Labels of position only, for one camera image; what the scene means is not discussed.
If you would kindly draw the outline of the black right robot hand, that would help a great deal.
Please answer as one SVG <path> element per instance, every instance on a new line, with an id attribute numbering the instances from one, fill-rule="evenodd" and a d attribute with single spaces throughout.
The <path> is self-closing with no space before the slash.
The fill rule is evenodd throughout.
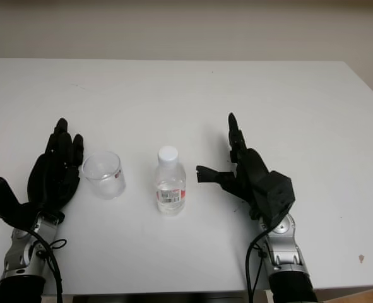
<path id="1" fill-rule="evenodd" d="M 248 202 L 252 219 L 263 218 L 268 225 L 273 220 L 268 190 L 259 185 L 269 175 L 269 170 L 260 154 L 248 148 L 233 113 L 228 115 L 228 141 L 231 147 L 230 161 L 235 172 L 220 172 L 198 165 L 196 175 L 199 183 L 215 183 L 224 191 Z"/>

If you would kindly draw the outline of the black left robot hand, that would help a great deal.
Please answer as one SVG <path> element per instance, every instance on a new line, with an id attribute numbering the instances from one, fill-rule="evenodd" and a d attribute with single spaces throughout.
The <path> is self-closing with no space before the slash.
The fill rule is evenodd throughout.
<path id="1" fill-rule="evenodd" d="M 28 202 L 63 220 L 62 209 L 70 202 L 80 182 L 83 152 L 83 137 L 80 134 L 71 137 L 67 120 L 60 118 L 29 175 Z"/>

